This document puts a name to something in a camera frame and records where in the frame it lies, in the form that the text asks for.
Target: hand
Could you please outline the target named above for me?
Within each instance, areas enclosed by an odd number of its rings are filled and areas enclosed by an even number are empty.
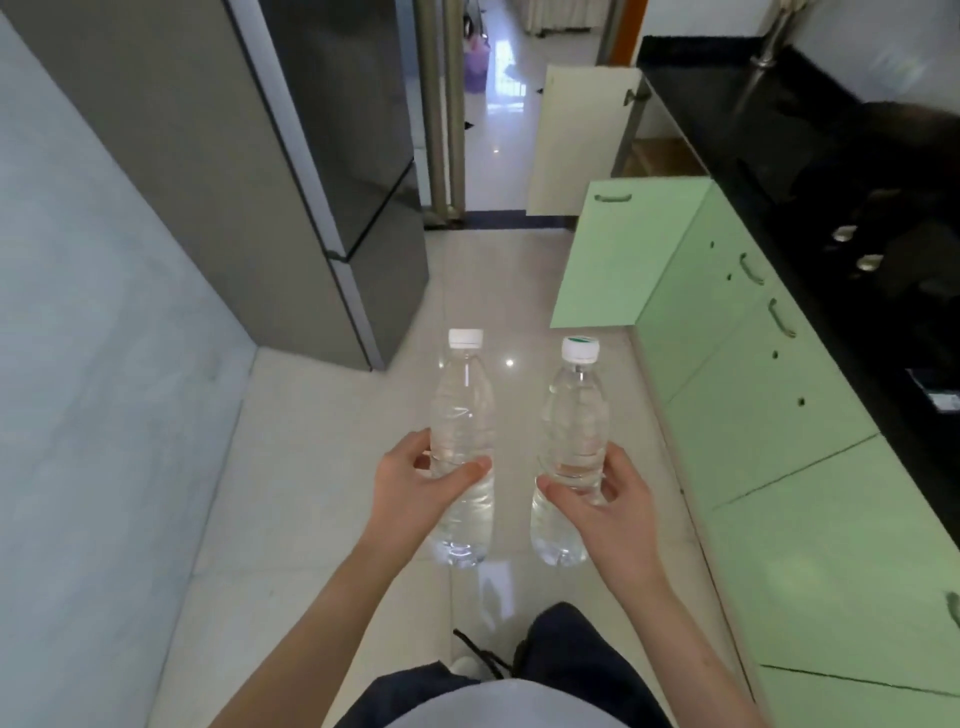
[[[376,467],[373,508],[360,537],[390,560],[399,571],[417,553],[450,504],[479,482],[492,466],[489,457],[465,463],[444,477],[418,473],[429,470],[430,430],[408,433]]]
[[[537,478],[537,487],[580,532],[600,576],[621,604],[631,596],[669,589],[657,553],[657,518],[650,489],[616,443],[607,443],[603,472],[602,490],[608,502],[601,505],[592,505],[547,475]]]

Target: white wall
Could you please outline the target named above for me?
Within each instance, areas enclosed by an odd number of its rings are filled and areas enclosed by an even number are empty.
[[[254,346],[0,14],[0,722],[144,725]]]
[[[644,36],[756,36],[772,0],[650,0]]]
[[[820,0],[794,44],[864,101],[960,112],[960,0]]]

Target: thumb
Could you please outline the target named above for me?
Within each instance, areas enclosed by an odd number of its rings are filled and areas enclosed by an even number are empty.
[[[478,457],[468,463],[464,463],[453,473],[447,473],[442,478],[438,478],[436,486],[440,489],[444,498],[452,503],[458,497],[462,496],[471,485],[476,485],[484,476],[490,472],[493,467],[493,461],[486,455]]]
[[[583,530],[593,510],[592,505],[566,486],[554,482],[547,475],[541,475],[537,478],[537,487],[540,488],[540,492],[546,496],[546,499],[557,506],[557,510],[576,526],[578,531]]]

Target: purple bag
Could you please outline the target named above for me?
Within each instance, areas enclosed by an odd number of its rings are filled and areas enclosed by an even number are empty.
[[[482,36],[473,36],[464,43],[464,90],[484,93],[487,90],[487,69],[490,67],[490,45]]]

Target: cabinet door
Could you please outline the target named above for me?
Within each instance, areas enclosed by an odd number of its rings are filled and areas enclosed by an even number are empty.
[[[528,215],[581,213],[587,186],[610,178],[639,85],[638,68],[547,67]]]
[[[673,399],[772,283],[766,259],[714,185],[636,322],[661,402]]]
[[[666,407],[704,514],[876,433],[793,299],[769,293]]]
[[[593,182],[550,326],[633,326],[709,186],[705,177]]]
[[[777,728],[956,728],[960,698],[761,668]]]
[[[960,551],[882,437],[705,521],[753,660],[960,698]]]

